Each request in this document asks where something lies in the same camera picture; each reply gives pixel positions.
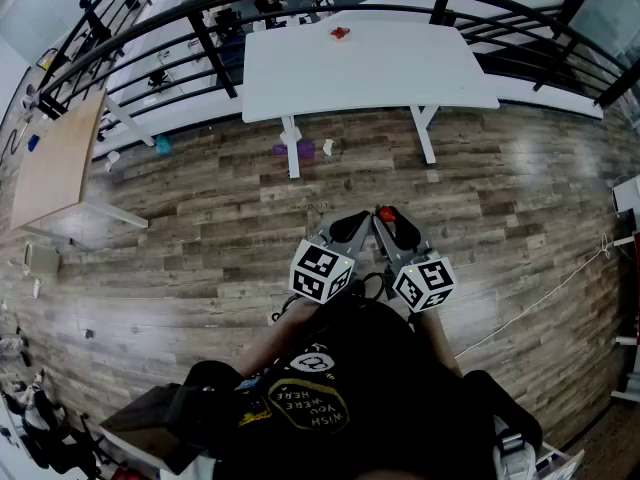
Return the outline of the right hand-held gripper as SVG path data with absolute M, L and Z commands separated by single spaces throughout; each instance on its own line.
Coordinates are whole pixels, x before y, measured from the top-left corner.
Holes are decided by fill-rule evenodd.
M 373 230 L 380 251 L 385 257 L 397 257 L 400 249 L 428 246 L 423 228 L 407 212 L 393 207 L 395 237 L 383 220 L 373 217 Z M 424 312 L 443 304 L 457 287 L 449 259 L 437 250 L 428 249 L 406 259 L 395 270 L 392 293 L 398 296 L 412 313 Z

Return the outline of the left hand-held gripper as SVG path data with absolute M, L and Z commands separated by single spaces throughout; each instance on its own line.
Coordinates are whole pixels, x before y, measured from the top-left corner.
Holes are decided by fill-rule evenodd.
M 289 289 L 325 304 L 351 280 L 356 258 L 371 227 L 368 211 L 324 218 L 310 240 L 303 239 L 290 265 Z

